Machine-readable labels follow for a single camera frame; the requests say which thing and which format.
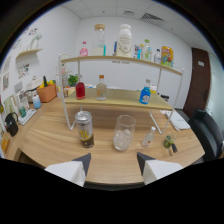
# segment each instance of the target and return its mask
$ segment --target potted plant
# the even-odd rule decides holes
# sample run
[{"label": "potted plant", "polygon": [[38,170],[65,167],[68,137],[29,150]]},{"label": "potted plant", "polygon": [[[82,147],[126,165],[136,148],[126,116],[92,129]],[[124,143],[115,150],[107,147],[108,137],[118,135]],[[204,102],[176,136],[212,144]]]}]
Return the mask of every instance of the potted plant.
[{"label": "potted plant", "polygon": [[74,87],[76,83],[78,82],[78,75],[69,75],[70,77],[68,78],[68,84],[70,87]]}]

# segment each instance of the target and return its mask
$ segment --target paper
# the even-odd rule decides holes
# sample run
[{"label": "paper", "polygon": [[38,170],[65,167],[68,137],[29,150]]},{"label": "paper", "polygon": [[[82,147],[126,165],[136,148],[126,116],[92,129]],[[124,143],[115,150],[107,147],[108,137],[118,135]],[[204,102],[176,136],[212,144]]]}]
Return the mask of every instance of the paper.
[{"label": "paper", "polygon": [[[165,112],[165,116],[169,118],[171,111]],[[190,129],[190,125],[178,114],[176,111],[173,112],[172,117],[170,118],[171,124],[178,131],[181,129]]]}]

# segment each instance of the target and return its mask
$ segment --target dark door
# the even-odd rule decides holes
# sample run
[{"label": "dark door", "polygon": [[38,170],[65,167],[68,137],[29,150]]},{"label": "dark door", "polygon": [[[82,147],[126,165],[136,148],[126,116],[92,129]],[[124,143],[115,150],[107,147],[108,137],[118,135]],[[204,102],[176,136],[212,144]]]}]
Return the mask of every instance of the dark door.
[{"label": "dark door", "polygon": [[211,81],[208,52],[192,48],[192,60],[191,84],[183,108],[188,117],[191,117],[195,108],[205,109]]}]

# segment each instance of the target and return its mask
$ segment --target wooden shelf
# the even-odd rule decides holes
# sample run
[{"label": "wooden shelf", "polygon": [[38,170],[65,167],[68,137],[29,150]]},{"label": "wooden shelf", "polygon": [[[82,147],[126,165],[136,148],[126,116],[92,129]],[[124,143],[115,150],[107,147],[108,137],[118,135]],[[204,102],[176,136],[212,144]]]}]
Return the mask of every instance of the wooden shelf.
[{"label": "wooden shelf", "polygon": [[16,58],[22,57],[22,56],[27,55],[27,54],[33,54],[33,53],[36,53],[36,52],[41,51],[41,50],[43,50],[43,48],[32,49],[32,50],[28,50],[28,51],[22,51],[17,55]]},{"label": "wooden shelf", "polygon": [[170,67],[167,67],[165,65],[160,65],[151,61],[146,61],[146,60],[140,60],[140,59],[136,59],[136,58],[129,58],[129,57],[118,57],[118,56],[85,56],[85,57],[74,57],[74,58],[67,58],[67,59],[63,59],[61,60],[62,63],[66,63],[66,62],[75,62],[75,61],[102,61],[102,60],[106,60],[106,61],[125,61],[125,62],[131,62],[131,63],[137,63],[137,64],[143,64],[143,65],[149,65],[151,67],[155,67],[155,68],[159,68],[162,69],[164,71],[168,71],[168,72],[172,72],[174,74],[177,75],[182,75],[181,72],[178,72],[177,70],[174,70]]},{"label": "wooden shelf", "polygon": [[139,102],[140,91],[121,90],[121,89],[107,89],[107,99],[103,101],[96,100],[96,89],[86,88],[86,98],[83,100],[76,99],[76,93],[72,93],[65,98],[66,104],[92,104],[92,105],[111,105],[111,106],[125,106],[137,107],[147,109],[172,110],[172,107],[157,94],[151,94],[148,104],[141,104]]},{"label": "wooden shelf", "polygon": [[64,72],[64,73],[61,73],[62,75],[66,75],[68,73],[72,73],[72,71],[67,71],[67,72]]}]

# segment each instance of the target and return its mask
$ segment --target chair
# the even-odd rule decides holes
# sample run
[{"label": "chair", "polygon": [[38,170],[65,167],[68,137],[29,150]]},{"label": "chair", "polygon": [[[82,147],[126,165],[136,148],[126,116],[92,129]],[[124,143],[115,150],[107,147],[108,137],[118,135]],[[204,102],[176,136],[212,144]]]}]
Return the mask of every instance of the chair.
[{"label": "chair", "polygon": [[205,155],[194,164],[224,156],[222,132],[215,120],[205,110],[195,109],[188,123],[205,151]]}]

